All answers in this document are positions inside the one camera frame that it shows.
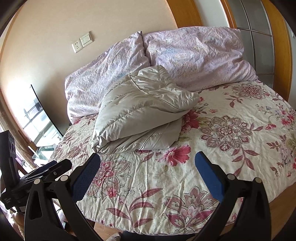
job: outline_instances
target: wall socket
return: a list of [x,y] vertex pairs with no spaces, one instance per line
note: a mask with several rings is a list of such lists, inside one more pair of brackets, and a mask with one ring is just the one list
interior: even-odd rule
[[72,43],[72,48],[73,48],[73,50],[74,50],[75,53],[77,53],[80,50],[82,50],[83,49],[83,46],[82,46],[81,40],[78,39],[74,43]]

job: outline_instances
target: light switch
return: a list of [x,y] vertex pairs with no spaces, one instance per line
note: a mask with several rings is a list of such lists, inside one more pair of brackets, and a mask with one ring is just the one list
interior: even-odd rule
[[89,45],[90,43],[92,43],[92,38],[91,38],[91,33],[88,32],[85,35],[83,35],[82,37],[80,37],[82,46],[85,47],[87,45]]

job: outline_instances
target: blue gripper pad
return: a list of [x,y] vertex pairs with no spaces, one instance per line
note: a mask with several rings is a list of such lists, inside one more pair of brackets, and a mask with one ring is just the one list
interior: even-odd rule
[[72,200],[74,202],[83,199],[87,189],[89,188],[92,180],[97,174],[101,165],[101,159],[98,154],[93,153],[86,163],[82,166],[77,167],[70,178],[73,176],[74,181],[71,183]]
[[222,202],[224,198],[224,186],[213,171],[211,167],[213,164],[211,164],[202,151],[196,153],[194,161],[198,172],[202,176],[213,198]]

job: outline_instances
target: mattress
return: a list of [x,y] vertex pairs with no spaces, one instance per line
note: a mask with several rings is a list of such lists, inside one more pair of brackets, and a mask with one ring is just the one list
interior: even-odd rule
[[[86,218],[139,234],[199,232],[218,205],[194,165],[199,151],[238,179],[260,177],[269,202],[296,181],[296,113],[283,98],[258,80],[199,95],[169,149],[100,156],[101,167],[77,203]],[[82,165],[93,153],[95,120],[89,115],[76,121],[51,160],[68,158],[72,170]],[[241,203],[239,198],[228,223]]]

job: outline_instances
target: silver screw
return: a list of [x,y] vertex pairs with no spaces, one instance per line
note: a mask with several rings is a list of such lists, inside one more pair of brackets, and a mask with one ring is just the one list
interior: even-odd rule
[[233,175],[233,174],[227,174],[227,178],[229,179],[229,180],[234,180],[235,179],[235,175]]
[[37,178],[37,179],[35,179],[35,181],[34,181],[34,184],[39,184],[40,183],[40,179],[39,178]]
[[256,178],[255,178],[255,181],[256,181],[257,183],[261,183],[261,182],[262,182],[261,178],[259,178],[259,177],[256,177]]
[[68,176],[67,175],[63,175],[61,176],[61,179],[60,179],[62,182],[65,182],[68,180]]

